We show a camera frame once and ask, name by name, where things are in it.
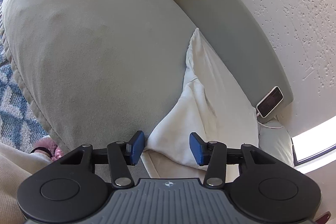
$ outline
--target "blue gripper pad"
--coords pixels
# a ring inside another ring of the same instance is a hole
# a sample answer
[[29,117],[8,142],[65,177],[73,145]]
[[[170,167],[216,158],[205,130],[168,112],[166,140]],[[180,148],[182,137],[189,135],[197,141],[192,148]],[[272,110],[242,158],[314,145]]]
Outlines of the blue gripper pad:
[[[117,190],[104,208],[76,224],[256,224],[238,212],[221,190],[198,179],[141,179]],[[28,220],[26,224],[35,224]],[[306,220],[302,224],[313,224]]]
[[191,152],[194,155],[196,163],[201,166],[204,165],[204,156],[202,153],[202,146],[192,134],[189,135],[189,147],[190,147]]
[[143,149],[145,148],[145,134],[141,131],[138,138],[135,140],[132,146],[130,161],[131,164],[137,164]]

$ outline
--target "rug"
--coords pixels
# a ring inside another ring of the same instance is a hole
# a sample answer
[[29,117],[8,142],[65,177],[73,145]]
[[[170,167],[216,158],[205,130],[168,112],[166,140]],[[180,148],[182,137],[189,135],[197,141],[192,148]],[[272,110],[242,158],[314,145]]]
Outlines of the rug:
[[[0,6],[0,35],[3,36]],[[47,135],[23,97],[0,42],[0,142],[29,153]]]

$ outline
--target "charging cable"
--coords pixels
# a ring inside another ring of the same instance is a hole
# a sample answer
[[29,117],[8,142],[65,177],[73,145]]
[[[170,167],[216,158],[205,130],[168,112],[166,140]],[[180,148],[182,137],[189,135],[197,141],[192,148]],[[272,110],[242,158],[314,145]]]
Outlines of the charging cable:
[[284,126],[281,126],[281,127],[268,127],[268,126],[265,126],[263,123],[259,122],[257,120],[258,124],[260,124],[262,127],[266,127],[266,128],[270,128],[270,129],[280,129],[280,128],[283,128]]

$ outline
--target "white wall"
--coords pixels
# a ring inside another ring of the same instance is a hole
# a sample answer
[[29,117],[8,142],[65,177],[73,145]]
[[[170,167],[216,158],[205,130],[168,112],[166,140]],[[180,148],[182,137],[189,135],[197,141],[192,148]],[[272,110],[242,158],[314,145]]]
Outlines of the white wall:
[[328,224],[336,224],[336,218],[332,218],[331,220],[329,220]]
[[335,116],[336,0],[242,1],[273,45],[292,87],[294,102],[279,117],[290,134]]

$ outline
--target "pink slipper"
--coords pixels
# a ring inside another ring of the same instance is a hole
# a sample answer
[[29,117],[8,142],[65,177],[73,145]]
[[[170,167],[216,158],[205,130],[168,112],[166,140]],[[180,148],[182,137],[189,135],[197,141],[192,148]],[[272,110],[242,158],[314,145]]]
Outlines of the pink slipper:
[[33,145],[33,148],[34,149],[30,153],[41,153],[41,151],[45,152],[53,161],[58,160],[60,157],[64,156],[63,151],[58,147],[58,145],[50,136],[39,139]]

